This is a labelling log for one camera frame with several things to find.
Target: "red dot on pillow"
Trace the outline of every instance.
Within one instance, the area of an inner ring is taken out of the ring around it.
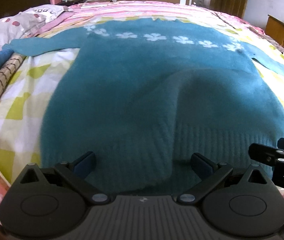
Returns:
[[[12,23],[12,25],[14,25],[14,26],[20,26],[20,23],[17,22],[17,21],[14,21],[14,22]]]

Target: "silver bolt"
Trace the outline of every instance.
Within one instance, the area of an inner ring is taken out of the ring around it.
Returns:
[[[180,196],[180,200],[183,202],[193,202],[195,200],[195,197],[192,194],[182,194]]]
[[[92,200],[95,202],[104,202],[107,201],[108,196],[103,193],[94,194],[92,196]]]

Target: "pillow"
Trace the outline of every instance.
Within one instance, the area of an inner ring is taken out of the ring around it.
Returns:
[[[25,33],[34,33],[45,25],[45,16],[20,12],[13,17],[0,19],[0,50],[6,43],[19,39]]]
[[[62,12],[69,11],[69,8],[67,6],[62,5],[53,5],[53,4],[45,4],[40,5],[38,7],[33,7],[30,9],[27,9],[26,13],[33,13],[36,12],[39,15],[45,16],[45,23],[49,23],[53,20],[55,20]]]

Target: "sweater sleeve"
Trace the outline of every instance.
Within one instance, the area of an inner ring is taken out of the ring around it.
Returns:
[[[80,48],[87,36],[88,32],[85,28],[73,28],[48,39],[36,37],[14,39],[10,44],[5,44],[2,49],[11,49],[25,56],[37,56],[54,50]]]

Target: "triangular hole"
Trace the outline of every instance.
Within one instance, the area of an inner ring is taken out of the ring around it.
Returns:
[[[258,184],[267,184],[267,182],[264,179],[264,177],[262,176],[262,174],[257,170],[252,172],[248,182],[258,183]]]
[[[21,183],[22,184],[25,184],[25,183],[31,183],[31,182],[37,182],[39,181],[39,178],[38,176],[36,175],[35,173],[35,170],[33,169],[29,169],[25,176],[23,177],[23,179],[21,180]]]

